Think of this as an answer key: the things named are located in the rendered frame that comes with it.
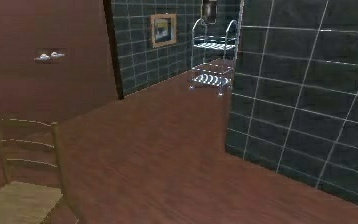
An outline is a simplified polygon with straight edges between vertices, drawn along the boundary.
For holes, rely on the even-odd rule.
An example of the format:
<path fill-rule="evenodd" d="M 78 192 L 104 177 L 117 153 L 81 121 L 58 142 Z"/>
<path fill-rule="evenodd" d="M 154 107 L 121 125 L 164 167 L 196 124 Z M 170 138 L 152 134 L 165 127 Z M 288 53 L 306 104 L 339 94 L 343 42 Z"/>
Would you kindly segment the brown room door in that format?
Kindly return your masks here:
<path fill-rule="evenodd" d="M 111 0 L 0 0 L 0 115 L 60 121 L 117 98 Z M 36 62 L 41 53 L 66 56 Z"/>

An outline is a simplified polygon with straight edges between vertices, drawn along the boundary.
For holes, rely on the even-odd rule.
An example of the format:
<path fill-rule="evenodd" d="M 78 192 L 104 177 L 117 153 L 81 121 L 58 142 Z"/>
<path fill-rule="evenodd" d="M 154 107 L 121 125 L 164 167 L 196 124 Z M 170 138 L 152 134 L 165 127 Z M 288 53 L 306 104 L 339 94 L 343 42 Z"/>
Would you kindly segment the dark wall mounted dispenser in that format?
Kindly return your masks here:
<path fill-rule="evenodd" d="M 202 18 L 206 24 L 215 24 L 217 20 L 217 0 L 203 0 Z"/>

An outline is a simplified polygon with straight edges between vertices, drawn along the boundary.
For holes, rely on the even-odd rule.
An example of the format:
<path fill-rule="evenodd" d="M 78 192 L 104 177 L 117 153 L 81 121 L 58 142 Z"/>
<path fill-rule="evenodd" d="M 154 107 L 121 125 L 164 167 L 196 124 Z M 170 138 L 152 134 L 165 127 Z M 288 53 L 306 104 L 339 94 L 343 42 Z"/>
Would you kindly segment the wood framed wall picture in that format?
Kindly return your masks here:
<path fill-rule="evenodd" d="M 151 43 L 153 48 L 177 42 L 177 16 L 175 14 L 153 14 L 150 16 Z"/>

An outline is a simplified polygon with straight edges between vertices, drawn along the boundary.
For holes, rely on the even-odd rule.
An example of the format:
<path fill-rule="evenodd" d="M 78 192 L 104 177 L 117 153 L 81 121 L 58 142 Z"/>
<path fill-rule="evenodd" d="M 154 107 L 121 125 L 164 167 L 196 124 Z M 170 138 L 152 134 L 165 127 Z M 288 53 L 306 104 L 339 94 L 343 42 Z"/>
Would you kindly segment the wooden chair with woven seat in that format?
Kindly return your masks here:
<path fill-rule="evenodd" d="M 24 139 L 4 138 L 3 126 L 31 126 L 44 127 L 52 138 L 52 143 L 42 143 Z M 55 155 L 53 164 L 20 158 L 8 158 L 3 149 L 9 144 L 17 144 L 24 150 L 42 149 Z M 0 188 L 0 224 L 51 224 L 51 215 L 64 202 L 74 214 L 74 224 L 86 224 L 81 212 L 68 200 L 64 175 L 60 143 L 58 140 L 58 123 L 44 123 L 16 118 L 0 117 L 0 164 L 2 166 L 5 184 Z M 58 174 L 59 186 L 49 187 L 27 182 L 12 180 L 12 166 L 24 168 L 42 167 Z"/>

